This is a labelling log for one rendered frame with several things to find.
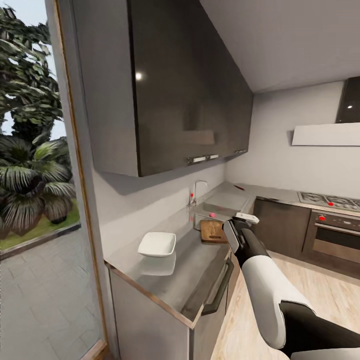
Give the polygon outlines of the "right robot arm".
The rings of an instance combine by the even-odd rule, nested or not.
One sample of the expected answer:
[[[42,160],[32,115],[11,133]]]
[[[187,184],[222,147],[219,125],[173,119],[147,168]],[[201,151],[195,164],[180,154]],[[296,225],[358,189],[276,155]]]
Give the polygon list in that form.
[[[290,360],[360,360],[360,333],[321,318],[281,272],[251,230],[259,219],[237,212],[223,224],[242,270],[258,330]]]

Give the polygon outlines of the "cutting board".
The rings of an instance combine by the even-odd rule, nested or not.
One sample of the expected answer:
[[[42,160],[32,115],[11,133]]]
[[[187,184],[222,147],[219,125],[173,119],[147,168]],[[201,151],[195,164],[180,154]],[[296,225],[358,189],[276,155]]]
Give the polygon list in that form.
[[[201,239],[208,243],[229,243],[224,233],[225,222],[220,220],[200,220]]]

